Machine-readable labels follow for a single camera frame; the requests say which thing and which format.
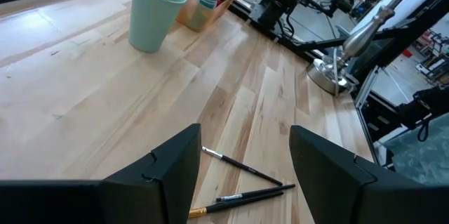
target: wood grain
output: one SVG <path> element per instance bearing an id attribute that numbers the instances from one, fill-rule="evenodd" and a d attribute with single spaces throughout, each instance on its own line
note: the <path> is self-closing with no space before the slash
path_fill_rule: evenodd
<path id="1" fill-rule="evenodd" d="M 0 11 L 0 178 L 104 178 L 194 122 L 203 145 L 296 183 L 293 124 L 371 160 L 350 97 L 231 13 L 175 23 L 158 53 L 129 45 L 131 0 L 23 0 Z M 192 206 L 273 186 L 201 155 Z M 190 223 L 313 223 L 299 187 Z"/>

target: plastic cup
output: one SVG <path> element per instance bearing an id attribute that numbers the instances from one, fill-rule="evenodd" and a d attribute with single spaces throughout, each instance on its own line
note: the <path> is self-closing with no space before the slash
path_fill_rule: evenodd
<path id="1" fill-rule="evenodd" d="M 133 0 L 128 40 L 147 53 L 157 52 L 187 0 Z"/>

